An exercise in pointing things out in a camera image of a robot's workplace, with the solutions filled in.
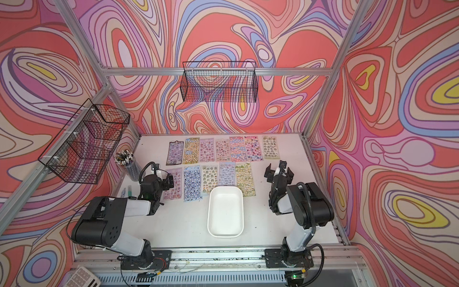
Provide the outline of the lilac puffy sticker sheet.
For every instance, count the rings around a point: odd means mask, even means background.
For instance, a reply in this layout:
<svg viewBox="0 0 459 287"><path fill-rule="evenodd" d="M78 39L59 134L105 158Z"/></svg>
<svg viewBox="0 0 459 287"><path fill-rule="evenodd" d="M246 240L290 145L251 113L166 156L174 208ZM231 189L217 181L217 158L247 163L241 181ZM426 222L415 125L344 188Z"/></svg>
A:
<svg viewBox="0 0 459 287"><path fill-rule="evenodd" d="M178 200L182 198L182 175L183 175L183 168L175 168L168 170L173 177L174 187L170 188L169 190L163 193L164 200Z"/></svg>

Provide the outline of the green cream sticker sheet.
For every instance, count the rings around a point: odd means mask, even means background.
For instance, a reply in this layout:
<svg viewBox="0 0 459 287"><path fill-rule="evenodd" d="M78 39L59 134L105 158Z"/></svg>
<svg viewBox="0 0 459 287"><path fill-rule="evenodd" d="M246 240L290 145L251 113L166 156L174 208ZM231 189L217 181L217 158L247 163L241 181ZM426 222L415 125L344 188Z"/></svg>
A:
<svg viewBox="0 0 459 287"><path fill-rule="evenodd" d="M275 136L263 136L262 147L266 159L280 159L279 145Z"/></svg>

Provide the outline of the pink yellow pastel sticker sheet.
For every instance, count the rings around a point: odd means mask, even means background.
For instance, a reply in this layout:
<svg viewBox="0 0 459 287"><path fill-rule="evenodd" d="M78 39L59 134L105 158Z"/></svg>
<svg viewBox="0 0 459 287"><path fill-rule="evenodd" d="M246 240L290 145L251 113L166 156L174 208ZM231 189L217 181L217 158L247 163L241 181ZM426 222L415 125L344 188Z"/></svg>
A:
<svg viewBox="0 0 459 287"><path fill-rule="evenodd" d="M262 149L257 136L245 136L246 155L249 161L262 161Z"/></svg>

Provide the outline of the purple holographic sticker sheet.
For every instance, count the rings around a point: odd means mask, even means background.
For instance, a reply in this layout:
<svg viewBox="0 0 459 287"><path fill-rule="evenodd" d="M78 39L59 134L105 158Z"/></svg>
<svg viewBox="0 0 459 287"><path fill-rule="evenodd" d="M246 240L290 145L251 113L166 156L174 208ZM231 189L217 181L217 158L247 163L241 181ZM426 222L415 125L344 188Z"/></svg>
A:
<svg viewBox="0 0 459 287"><path fill-rule="evenodd" d="M174 141L169 143L169 150L167 155L167 166L181 165L184 152L184 142Z"/></svg>

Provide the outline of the green animal sticker sheet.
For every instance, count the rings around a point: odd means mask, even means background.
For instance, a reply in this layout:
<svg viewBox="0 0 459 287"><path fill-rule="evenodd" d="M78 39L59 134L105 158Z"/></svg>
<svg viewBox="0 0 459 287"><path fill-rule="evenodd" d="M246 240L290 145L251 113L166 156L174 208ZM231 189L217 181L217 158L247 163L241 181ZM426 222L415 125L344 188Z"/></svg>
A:
<svg viewBox="0 0 459 287"><path fill-rule="evenodd" d="M256 196L255 184L250 163L235 165L236 185L241 189L244 197Z"/></svg>

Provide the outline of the blue penguin sticker sheet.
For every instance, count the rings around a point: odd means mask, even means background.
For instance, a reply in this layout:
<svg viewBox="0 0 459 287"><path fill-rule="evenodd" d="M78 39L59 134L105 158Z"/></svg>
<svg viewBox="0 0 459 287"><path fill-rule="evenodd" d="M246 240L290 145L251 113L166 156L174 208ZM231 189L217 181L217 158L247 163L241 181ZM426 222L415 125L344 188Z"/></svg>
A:
<svg viewBox="0 0 459 287"><path fill-rule="evenodd" d="M201 169L190 166L184 169L184 201L201 200Z"/></svg>

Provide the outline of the blue red animal sticker sheet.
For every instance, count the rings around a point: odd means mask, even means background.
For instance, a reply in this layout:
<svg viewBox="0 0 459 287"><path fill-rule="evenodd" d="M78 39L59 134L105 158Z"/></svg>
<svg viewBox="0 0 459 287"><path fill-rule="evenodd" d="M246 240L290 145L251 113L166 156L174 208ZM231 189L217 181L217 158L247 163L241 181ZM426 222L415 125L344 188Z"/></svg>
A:
<svg viewBox="0 0 459 287"><path fill-rule="evenodd" d="M229 138L231 161L245 162L247 161L245 140L242 136L232 136Z"/></svg>

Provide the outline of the yellow green sticker sheet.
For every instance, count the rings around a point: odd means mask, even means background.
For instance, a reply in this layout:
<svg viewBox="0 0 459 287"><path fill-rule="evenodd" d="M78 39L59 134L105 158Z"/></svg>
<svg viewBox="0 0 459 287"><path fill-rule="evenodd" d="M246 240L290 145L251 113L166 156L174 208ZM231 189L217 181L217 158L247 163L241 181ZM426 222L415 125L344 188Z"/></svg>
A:
<svg viewBox="0 0 459 287"><path fill-rule="evenodd" d="M198 163L200 150L200 138L187 138L184 143L184 155L182 163L192 165Z"/></svg>

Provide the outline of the blue pastel cloud sticker sheet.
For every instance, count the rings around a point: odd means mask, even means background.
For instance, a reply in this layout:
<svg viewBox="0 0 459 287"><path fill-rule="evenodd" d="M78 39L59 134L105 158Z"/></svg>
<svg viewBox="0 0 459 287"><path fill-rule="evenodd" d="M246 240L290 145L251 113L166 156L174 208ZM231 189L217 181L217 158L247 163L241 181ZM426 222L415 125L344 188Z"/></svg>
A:
<svg viewBox="0 0 459 287"><path fill-rule="evenodd" d="M220 162L218 184L221 186L235 186L235 163L233 162Z"/></svg>

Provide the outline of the green dinosaur sticker sheet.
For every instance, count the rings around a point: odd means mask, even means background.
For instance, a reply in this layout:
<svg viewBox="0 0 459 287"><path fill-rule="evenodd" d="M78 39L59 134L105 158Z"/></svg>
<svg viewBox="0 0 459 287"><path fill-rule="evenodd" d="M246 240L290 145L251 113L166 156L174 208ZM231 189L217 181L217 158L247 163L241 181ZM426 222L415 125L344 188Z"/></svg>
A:
<svg viewBox="0 0 459 287"><path fill-rule="evenodd" d="M210 192L218 185L218 166L204 165L202 166L202 192L203 196Z"/></svg>

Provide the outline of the white plastic storage tray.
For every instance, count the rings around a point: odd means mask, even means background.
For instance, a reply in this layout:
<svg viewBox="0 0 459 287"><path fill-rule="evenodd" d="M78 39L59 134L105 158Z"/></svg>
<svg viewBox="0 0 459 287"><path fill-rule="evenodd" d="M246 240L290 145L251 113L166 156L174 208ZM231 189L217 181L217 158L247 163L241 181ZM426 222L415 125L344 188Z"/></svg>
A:
<svg viewBox="0 0 459 287"><path fill-rule="evenodd" d="M215 187L209 196L207 228L215 238L236 238L244 231L243 193L235 186Z"/></svg>

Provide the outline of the pink bonbon sticker sheet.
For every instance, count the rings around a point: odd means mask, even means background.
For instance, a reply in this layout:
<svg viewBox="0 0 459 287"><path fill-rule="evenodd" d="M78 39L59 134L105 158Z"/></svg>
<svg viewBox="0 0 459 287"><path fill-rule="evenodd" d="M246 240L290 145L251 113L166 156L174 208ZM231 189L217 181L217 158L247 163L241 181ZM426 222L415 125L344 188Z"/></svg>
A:
<svg viewBox="0 0 459 287"><path fill-rule="evenodd" d="M215 141L216 161L231 161L231 149L229 139L217 139Z"/></svg>

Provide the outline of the pink puffy sticker sheet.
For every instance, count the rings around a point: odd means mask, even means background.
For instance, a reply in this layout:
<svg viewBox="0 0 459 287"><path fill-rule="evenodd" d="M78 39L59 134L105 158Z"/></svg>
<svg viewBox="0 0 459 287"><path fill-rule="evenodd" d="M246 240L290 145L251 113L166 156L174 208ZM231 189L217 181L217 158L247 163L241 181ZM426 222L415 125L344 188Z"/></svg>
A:
<svg viewBox="0 0 459 287"><path fill-rule="evenodd" d="M214 138L200 139L200 162L215 161L215 141Z"/></svg>

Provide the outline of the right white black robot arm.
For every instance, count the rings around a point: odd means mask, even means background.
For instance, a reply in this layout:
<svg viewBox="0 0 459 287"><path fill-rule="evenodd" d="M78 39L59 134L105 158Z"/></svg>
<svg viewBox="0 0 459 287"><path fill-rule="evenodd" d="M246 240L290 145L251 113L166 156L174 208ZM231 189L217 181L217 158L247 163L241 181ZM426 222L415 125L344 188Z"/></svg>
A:
<svg viewBox="0 0 459 287"><path fill-rule="evenodd" d="M284 237L278 249L266 249L264 258L269 269L304 268L314 266L309 245L320 227L334 219L333 207L324 193L314 182L293 184L294 173L286 161L272 170L265 170L264 177L271 184L268 205L276 215L293 214L296 225Z"/></svg>

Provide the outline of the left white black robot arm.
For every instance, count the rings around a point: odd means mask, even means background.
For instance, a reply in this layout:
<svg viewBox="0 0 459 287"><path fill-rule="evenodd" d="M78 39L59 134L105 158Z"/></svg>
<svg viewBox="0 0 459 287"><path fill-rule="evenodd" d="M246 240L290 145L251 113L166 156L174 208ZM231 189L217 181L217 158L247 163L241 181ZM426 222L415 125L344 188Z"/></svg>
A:
<svg viewBox="0 0 459 287"><path fill-rule="evenodd" d="M124 232L123 223L128 217L155 215L163 193L175 187L174 176L152 161L140 171L138 184L138 197L93 198L69 234L70 240L120 254L123 269L152 268L157 259L149 240Z"/></svg>

